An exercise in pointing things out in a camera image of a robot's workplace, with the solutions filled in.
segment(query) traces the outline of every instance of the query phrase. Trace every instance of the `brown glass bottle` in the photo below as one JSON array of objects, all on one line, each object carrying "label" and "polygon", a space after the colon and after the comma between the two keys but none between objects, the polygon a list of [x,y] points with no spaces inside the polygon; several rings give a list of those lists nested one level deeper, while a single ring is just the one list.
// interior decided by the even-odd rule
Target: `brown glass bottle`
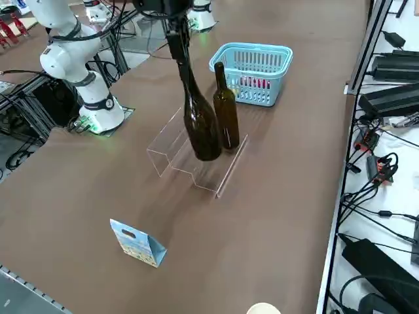
[{"label": "brown glass bottle", "polygon": [[223,146],[225,149],[234,149],[240,144],[236,96],[227,88],[222,62],[215,64],[215,78],[217,80],[217,91],[214,93],[214,108]]},{"label": "brown glass bottle", "polygon": [[211,105],[201,94],[189,65],[179,65],[185,80],[185,114],[183,120],[196,157],[208,162],[221,155],[217,117]]}]

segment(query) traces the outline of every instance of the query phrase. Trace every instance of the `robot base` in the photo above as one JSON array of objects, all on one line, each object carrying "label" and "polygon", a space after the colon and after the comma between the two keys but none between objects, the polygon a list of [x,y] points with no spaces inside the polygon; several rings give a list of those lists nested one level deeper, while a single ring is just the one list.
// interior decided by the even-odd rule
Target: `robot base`
[{"label": "robot base", "polygon": [[189,25],[195,31],[203,31],[211,29],[217,22],[211,12],[208,11],[193,11],[188,13]]},{"label": "robot base", "polygon": [[115,103],[111,110],[89,110],[85,106],[80,108],[80,120],[82,124],[89,125],[89,131],[95,134],[115,129],[124,122],[124,109],[119,105],[116,98],[113,98]]}]

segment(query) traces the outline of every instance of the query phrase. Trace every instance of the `blue plastic basket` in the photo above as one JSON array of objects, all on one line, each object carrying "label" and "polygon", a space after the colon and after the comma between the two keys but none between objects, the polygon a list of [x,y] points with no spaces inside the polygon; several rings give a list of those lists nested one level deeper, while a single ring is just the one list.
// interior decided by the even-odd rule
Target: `blue plastic basket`
[{"label": "blue plastic basket", "polygon": [[223,62],[227,86],[236,101],[271,107],[292,60],[293,51],[288,47],[228,43],[212,57],[209,68],[214,72],[214,65]]}]

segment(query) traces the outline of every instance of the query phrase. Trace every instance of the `paper cup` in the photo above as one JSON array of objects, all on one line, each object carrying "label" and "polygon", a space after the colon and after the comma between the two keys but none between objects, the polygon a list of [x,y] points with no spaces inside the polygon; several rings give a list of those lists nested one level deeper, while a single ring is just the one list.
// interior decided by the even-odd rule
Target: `paper cup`
[{"label": "paper cup", "polygon": [[281,314],[276,307],[269,303],[256,303],[246,314]]}]

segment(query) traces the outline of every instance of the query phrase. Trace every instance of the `metal frame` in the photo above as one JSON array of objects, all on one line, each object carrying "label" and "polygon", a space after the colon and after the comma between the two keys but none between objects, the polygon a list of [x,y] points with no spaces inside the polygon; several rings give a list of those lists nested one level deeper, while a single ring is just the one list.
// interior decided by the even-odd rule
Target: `metal frame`
[{"label": "metal frame", "polygon": [[29,291],[32,291],[33,293],[37,294],[39,297],[41,297],[45,301],[51,303],[51,305],[53,305],[56,309],[59,309],[63,313],[71,314],[70,310],[68,310],[66,307],[59,304],[56,300],[54,300],[53,298],[51,298],[50,296],[48,296],[47,294],[45,294],[44,292],[39,290],[37,287],[35,287],[31,283],[28,283],[27,281],[23,280],[22,278],[20,278],[15,273],[12,273],[9,269],[7,269],[6,267],[4,267],[1,264],[0,264],[0,276],[4,276],[8,280],[14,281],[15,283],[18,283],[19,285],[22,285],[23,287],[25,287]]},{"label": "metal frame", "polygon": [[403,10],[405,9],[405,6],[407,4],[408,0],[403,0],[400,9],[397,11],[397,14],[395,15],[395,18],[400,18],[401,14],[403,13]]},{"label": "metal frame", "polygon": [[[121,14],[123,14],[124,16],[121,18],[121,25],[125,25],[126,23],[128,23],[133,17],[137,16],[139,13],[137,10],[132,10],[129,11],[127,13],[122,12]],[[121,75],[125,74],[126,72],[128,72],[130,70],[130,67],[128,66],[128,64],[126,63],[124,54],[122,53],[122,50],[119,46],[119,42],[117,41],[117,37],[115,34],[115,30],[112,29],[108,35],[105,37],[109,48],[112,51],[113,57],[115,59],[115,64],[118,67],[119,72],[121,73]]]},{"label": "metal frame", "polygon": [[361,50],[359,51],[354,71],[352,72],[351,79],[348,84],[348,94],[356,95],[361,88],[363,77],[368,68],[371,57],[373,56],[375,44],[378,40],[378,36],[380,35],[392,2],[393,0],[376,0],[371,13],[371,18],[367,25]]},{"label": "metal frame", "polygon": [[[369,62],[373,55],[373,51],[375,49],[376,42],[378,40],[378,36],[380,35],[382,26],[386,20],[386,16],[390,9],[393,0],[376,0],[375,6],[373,8],[371,18],[367,24],[367,30],[365,32],[365,38],[361,45],[361,50],[358,54],[358,58],[355,63],[354,71],[352,73],[350,82],[348,84],[348,94],[355,95],[354,99],[354,106],[352,109],[352,117],[351,121],[354,119],[355,116],[355,109],[357,105],[357,97],[359,95],[359,90],[361,88],[361,84],[363,78],[365,76],[365,72],[368,68]],[[350,145],[352,142],[352,133],[353,133],[354,125],[351,123],[349,134],[347,136],[347,147],[345,156],[346,158],[349,157],[350,153]],[[316,314],[323,314],[325,313],[327,307],[327,299],[329,296],[329,287],[331,282],[331,275],[333,271],[333,260],[335,257],[335,249],[336,249],[336,242],[337,242],[337,228],[338,228],[338,220],[340,218],[340,198],[342,193],[344,192],[345,183],[346,183],[346,160],[344,161],[344,166],[342,169],[342,173],[340,174],[340,181],[339,181],[338,193],[337,198],[335,201],[335,209],[333,212],[333,219],[332,219],[332,226],[331,231],[329,234],[329,242],[327,244],[327,252],[325,258],[325,265],[323,268],[323,275],[321,278],[321,285],[319,291],[319,298],[318,304],[316,308]]]}]

